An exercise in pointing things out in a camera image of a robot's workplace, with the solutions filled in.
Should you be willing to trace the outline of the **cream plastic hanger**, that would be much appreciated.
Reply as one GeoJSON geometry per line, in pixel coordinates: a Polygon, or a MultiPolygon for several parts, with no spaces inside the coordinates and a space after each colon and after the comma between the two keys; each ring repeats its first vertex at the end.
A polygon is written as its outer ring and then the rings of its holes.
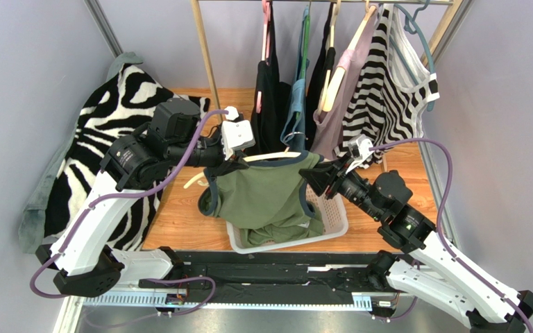
{"type": "MultiPolygon", "coordinates": [[[[213,134],[212,137],[220,136],[221,137],[221,130],[213,134]]],[[[189,167],[204,167],[201,166],[201,151],[203,149],[203,143],[202,138],[199,139],[198,144],[196,145],[196,148],[193,150],[193,153],[191,154],[191,157],[187,161],[187,166],[189,167]]],[[[295,158],[300,155],[299,152],[291,152],[291,151],[283,151],[283,152],[276,152],[276,153],[267,153],[262,155],[252,155],[247,156],[244,154],[243,150],[241,151],[235,151],[236,155],[240,155],[241,159],[246,161],[248,165],[250,166],[251,162],[259,162],[264,160],[281,160],[286,158],[295,158]]],[[[201,178],[204,177],[206,179],[210,179],[206,173],[206,171],[203,171],[194,177],[192,177],[188,182],[185,183],[183,186],[185,189],[191,187],[195,182],[200,182],[201,178]]]]}

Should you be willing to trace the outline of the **green tank top navy trim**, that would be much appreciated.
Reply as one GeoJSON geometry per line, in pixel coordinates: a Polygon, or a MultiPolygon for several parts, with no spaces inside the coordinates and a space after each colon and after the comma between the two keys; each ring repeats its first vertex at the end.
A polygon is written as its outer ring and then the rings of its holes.
{"type": "Polygon", "coordinates": [[[242,246],[254,248],[323,235],[322,214],[306,198],[302,169],[312,169],[323,156],[304,151],[297,157],[249,162],[247,169],[208,178],[198,199],[205,216],[221,218],[238,228],[242,246]]]}

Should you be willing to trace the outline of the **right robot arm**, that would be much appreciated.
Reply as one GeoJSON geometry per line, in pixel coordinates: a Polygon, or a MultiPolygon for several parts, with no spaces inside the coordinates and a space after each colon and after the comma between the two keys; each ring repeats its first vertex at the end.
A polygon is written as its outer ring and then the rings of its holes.
{"type": "Polygon", "coordinates": [[[381,250],[367,266],[380,289],[404,291],[434,305],[470,332],[525,332],[533,314],[533,293],[517,291],[491,277],[442,238],[438,227],[409,203],[412,191],[396,170],[374,182],[348,169],[343,160],[299,171],[318,196],[341,195],[380,223],[378,232],[393,248],[427,265],[417,270],[381,250]]]}

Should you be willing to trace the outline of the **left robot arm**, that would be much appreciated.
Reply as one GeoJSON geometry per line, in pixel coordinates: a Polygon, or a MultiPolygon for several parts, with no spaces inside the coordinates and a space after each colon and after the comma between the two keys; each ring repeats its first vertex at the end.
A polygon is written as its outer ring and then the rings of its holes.
{"type": "Polygon", "coordinates": [[[182,168],[222,174],[246,166],[242,152],[254,144],[251,122],[229,106],[218,111],[223,121],[215,132],[202,136],[216,114],[172,98],[155,107],[149,122],[112,143],[78,215],[55,243],[37,249],[42,269],[56,271],[58,298],[94,298],[144,280],[161,283],[180,265],[168,247],[120,250],[108,240],[138,200],[162,191],[182,168]]]}

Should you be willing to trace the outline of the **blue ribbed tank top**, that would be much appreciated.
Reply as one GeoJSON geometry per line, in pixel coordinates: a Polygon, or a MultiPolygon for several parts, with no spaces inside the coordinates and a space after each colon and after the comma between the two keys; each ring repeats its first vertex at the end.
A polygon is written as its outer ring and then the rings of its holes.
{"type": "Polygon", "coordinates": [[[291,86],[288,115],[285,127],[280,134],[280,141],[290,150],[301,152],[305,150],[305,99],[306,77],[296,80],[291,86]]]}

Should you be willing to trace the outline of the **lilac ribbed tank top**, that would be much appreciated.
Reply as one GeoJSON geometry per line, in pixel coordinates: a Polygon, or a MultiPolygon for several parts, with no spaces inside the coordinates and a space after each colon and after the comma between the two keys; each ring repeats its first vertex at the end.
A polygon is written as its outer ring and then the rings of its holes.
{"type": "Polygon", "coordinates": [[[375,15],[377,13],[378,7],[370,18],[359,40],[359,44],[350,59],[350,67],[343,79],[332,110],[313,116],[316,123],[316,134],[310,152],[322,155],[327,160],[334,160],[336,158],[334,150],[342,143],[343,118],[348,109],[348,104],[352,99],[361,69],[369,54],[376,24],[375,15]]]}

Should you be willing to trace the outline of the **black white striped tank top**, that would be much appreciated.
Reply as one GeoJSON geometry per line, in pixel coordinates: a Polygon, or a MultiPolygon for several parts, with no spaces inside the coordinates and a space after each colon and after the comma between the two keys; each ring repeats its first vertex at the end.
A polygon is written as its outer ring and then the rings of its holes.
{"type": "Polygon", "coordinates": [[[436,72],[423,65],[406,36],[403,10],[384,4],[378,11],[333,157],[346,155],[350,139],[364,135],[378,147],[363,163],[368,168],[381,163],[395,142],[424,136],[422,115],[439,99],[439,85],[436,72]]]}

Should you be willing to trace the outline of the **wooden hanger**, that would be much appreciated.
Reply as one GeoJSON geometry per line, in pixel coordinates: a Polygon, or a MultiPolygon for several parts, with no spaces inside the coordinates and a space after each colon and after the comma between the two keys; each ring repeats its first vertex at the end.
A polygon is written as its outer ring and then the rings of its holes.
{"type": "Polygon", "coordinates": [[[361,39],[361,36],[370,20],[370,18],[373,16],[373,14],[376,12],[377,7],[375,5],[370,5],[370,1],[365,1],[366,4],[366,13],[363,17],[363,20],[361,21],[360,25],[358,26],[352,40],[350,41],[347,49],[343,52],[339,59],[339,63],[330,79],[330,82],[328,83],[328,86],[326,87],[325,91],[323,92],[323,99],[321,102],[321,105],[319,106],[316,113],[320,115],[322,112],[329,112],[332,110],[332,107],[334,105],[334,102],[336,100],[336,97],[339,93],[341,84],[343,82],[343,79],[348,71],[348,68],[350,67],[350,59],[353,56],[357,45],[359,44],[359,40],[361,39]]]}

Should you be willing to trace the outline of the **green hanger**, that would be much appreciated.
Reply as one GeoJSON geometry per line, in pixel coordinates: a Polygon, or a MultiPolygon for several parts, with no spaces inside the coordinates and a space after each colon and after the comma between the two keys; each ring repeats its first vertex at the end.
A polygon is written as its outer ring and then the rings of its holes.
{"type": "Polygon", "coordinates": [[[298,41],[298,58],[297,58],[297,68],[296,68],[296,80],[305,79],[308,59],[307,53],[309,49],[309,34],[310,34],[310,14],[311,14],[311,5],[306,5],[303,11],[303,20],[301,25],[301,33],[298,41]]]}

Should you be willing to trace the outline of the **pink hanger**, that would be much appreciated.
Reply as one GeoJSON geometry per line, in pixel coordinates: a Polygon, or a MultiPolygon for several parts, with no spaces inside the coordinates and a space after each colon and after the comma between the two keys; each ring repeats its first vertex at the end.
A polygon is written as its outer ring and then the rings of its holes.
{"type": "Polygon", "coordinates": [[[256,94],[256,113],[261,112],[262,107],[262,65],[268,64],[269,57],[269,48],[270,48],[270,32],[269,25],[271,21],[271,2],[267,0],[262,0],[262,11],[263,11],[263,31],[262,31],[262,51],[261,51],[261,61],[258,66],[257,73],[257,94],[256,94]]]}

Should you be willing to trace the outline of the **white perforated plastic basket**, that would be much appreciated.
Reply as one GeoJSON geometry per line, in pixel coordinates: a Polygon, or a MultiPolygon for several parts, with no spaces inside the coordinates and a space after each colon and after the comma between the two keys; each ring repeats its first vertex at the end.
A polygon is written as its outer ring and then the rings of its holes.
{"type": "Polygon", "coordinates": [[[331,199],[324,196],[317,196],[310,186],[305,191],[306,199],[313,204],[321,214],[323,220],[323,234],[317,237],[310,237],[296,241],[275,243],[266,242],[261,246],[245,247],[240,237],[241,232],[229,221],[226,221],[226,230],[230,240],[231,248],[239,254],[261,253],[273,250],[288,249],[305,244],[311,244],[318,241],[334,239],[345,235],[348,231],[349,222],[347,219],[346,208],[339,194],[331,199]]]}

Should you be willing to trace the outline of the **zebra print blanket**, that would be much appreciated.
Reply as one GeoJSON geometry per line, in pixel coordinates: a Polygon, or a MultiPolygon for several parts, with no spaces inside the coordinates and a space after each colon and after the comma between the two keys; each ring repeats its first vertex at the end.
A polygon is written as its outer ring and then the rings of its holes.
{"type": "MultiPolygon", "coordinates": [[[[175,94],[134,64],[121,65],[90,95],[78,116],[76,134],[53,172],[44,210],[44,237],[60,237],[76,217],[112,143],[151,121],[155,107],[173,97],[192,101],[202,115],[209,111],[208,97],[175,94]]],[[[112,232],[109,247],[141,250],[161,200],[162,191],[139,199],[112,232]]]]}

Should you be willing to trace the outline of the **wooden clothes rack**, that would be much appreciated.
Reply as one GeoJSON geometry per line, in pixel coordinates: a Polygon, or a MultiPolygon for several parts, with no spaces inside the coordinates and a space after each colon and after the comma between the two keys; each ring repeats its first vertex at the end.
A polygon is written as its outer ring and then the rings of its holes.
{"type": "MultiPolygon", "coordinates": [[[[445,13],[443,14],[440,22],[438,23],[432,37],[429,41],[423,44],[424,54],[421,56],[421,62],[425,64],[429,70],[433,70],[434,66],[438,63],[440,56],[445,51],[445,48],[449,45],[451,39],[457,32],[457,29],[461,25],[461,22],[465,18],[469,11],[472,1],[469,0],[456,0],[456,1],[394,1],[395,4],[417,4],[424,6],[425,4],[434,6],[447,6],[445,13]]],[[[210,49],[208,46],[208,39],[206,37],[206,29],[203,22],[203,16],[201,12],[201,6],[198,1],[190,2],[196,25],[196,31],[198,40],[201,46],[201,54],[203,56],[203,62],[205,71],[208,77],[209,88],[211,92],[211,102],[215,104],[215,107],[220,109],[221,103],[219,100],[219,93],[217,84],[214,78],[214,70],[212,68],[212,61],[210,57],[210,49]]]]}

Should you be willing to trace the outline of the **black mounting rail base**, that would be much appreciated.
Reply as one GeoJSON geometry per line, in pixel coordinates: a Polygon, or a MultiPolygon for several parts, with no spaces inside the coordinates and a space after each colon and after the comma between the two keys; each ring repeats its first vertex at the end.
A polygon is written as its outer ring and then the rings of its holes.
{"type": "Polygon", "coordinates": [[[126,286],[86,298],[81,318],[141,309],[144,318],[174,316],[188,309],[363,311],[392,321],[413,310],[417,299],[382,281],[371,268],[374,253],[264,252],[238,254],[179,250],[176,265],[158,281],[138,277],[126,286]]]}

